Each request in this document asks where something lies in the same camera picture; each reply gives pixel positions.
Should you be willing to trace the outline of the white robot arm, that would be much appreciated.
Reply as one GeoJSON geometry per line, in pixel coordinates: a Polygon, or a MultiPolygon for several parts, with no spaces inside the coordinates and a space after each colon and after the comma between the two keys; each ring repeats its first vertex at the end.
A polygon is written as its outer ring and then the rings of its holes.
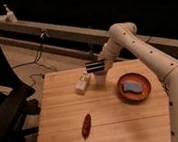
{"type": "Polygon", "coordinates": [[[96,61],[96,64],[102,61],[103,65],[90,71],[94,73],[99,83],[103,83],[122,48],[129,50],[164,84],[169,103],[170,141],[178,142],[178,59],[137,38],[136,25],[132,22],[113,24],[108,31],[109,39],[102,47],[96,61]]]}

